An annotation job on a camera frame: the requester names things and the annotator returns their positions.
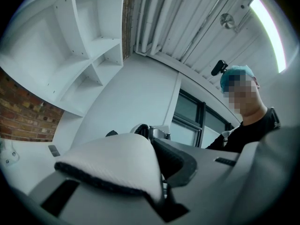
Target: person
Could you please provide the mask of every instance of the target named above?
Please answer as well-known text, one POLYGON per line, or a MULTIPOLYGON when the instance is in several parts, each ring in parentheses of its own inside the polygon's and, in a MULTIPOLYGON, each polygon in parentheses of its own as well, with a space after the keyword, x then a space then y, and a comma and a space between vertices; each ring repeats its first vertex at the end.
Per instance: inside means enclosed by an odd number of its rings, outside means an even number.
POLYGON ((259 141, 268 132, 280 127, 273 107, 267 108, 259 95, 256 77, 248 66, 232 66, 220 80, 229 107, 243 121, 231 131, 224 131, 207 149, 241 153, 247 143, 259 141))

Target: ceiling pipe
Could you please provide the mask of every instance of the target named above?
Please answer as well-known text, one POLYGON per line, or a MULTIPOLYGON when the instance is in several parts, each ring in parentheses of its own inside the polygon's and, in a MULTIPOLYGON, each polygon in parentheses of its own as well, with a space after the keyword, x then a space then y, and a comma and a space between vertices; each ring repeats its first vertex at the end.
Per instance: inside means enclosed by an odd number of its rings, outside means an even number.
POLYGON ((153 18, 155 14, 155 10, 158 4, 158 0, 151 0, 148 14, 147 14, 147 20, 145 24, 145 30, 144 30, 144 35, 142 38, 142 52, 145 53, 147 52, 147 45, 148 45, 148 40, 149 40, 149 35, 153 23, 153 18))
POLYGON ((167 14, 170 10, 172 1, 173 0, 165 0, 163 7, 160 11, 159 19, 158 19, 158 22, 157 22, 157 25, 155 28, 154 37, 153 37, 153 41, 152 41, 152 47, 151 47, 151 52, 150 52, 151 55, 154 55, 156 53, 156 47, 158 45, 159 36, 163 29, 163 25, 166 21, 167 14))
POLYGON ((142 0, 141 9, 140 9, 140 13, 139 13, 139 23, 138 23, 138 27, 137 27, 136 43, 135 43, 136 44, 135 45, 136 52, 139 51, 141 27, 142 27, 142 21, 143 21, 143 16, 144 16, 145 4, 146 4, 146 0, 142 0))

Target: window frame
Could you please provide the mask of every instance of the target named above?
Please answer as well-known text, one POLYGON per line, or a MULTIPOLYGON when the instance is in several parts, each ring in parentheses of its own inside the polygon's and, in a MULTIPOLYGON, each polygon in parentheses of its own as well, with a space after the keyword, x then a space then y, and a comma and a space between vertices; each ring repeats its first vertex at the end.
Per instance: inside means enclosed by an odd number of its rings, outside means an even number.
POLYGON ((216 111, 211 109, 206 105, 205 102, 200 101, 199 99, 193 97, 189 93, 185 92, 184 90, 180 89, 178 96, 183 96, 190 100, 193 103, 197 104, 197 113, 196 113, 196 121, 193 121, 186 116, 174 112, 173 119, 175 123, 179 123, 181 125, 187 126, 196 131, 195 139, 194 139, 194 147, 201 147, 203 141, 203 134, 205 129, 205 113, 209 112, 221 122, 225 123, 225 131, 232 130, 233 126, 231 123, 227 122, 223 117, 221 117, 216 111))

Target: fluorescent light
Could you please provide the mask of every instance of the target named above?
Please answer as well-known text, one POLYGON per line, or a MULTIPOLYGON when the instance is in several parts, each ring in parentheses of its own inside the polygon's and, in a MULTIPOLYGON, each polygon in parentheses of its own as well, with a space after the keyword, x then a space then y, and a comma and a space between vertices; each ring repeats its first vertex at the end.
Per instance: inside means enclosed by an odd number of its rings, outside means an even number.
POLYGON ((272 43, 274 53, 277 60, 277 67, 278 72, 282 72, 286 68, 285 63, 285 52, 283 50, 283 46, 280 40, 279 33, 277 31, 277 28, 268 13, 268 10, 265 8, 263 3, 260 0, 253 0, 250 4, 250 7, 255 11, 256 15, 258 16, 259 20, 262 22, 269 39, 272 43))

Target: white shelving unit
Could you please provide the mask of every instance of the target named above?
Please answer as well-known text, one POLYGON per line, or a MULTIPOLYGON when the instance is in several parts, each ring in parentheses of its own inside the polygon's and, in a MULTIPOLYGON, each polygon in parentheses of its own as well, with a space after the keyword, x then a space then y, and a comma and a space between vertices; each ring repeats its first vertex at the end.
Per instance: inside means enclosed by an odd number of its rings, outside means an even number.
POLYGON ((26 0, 0 44, 0 66, 43 100, 84 117, 123 66, 123 0, 26 0))

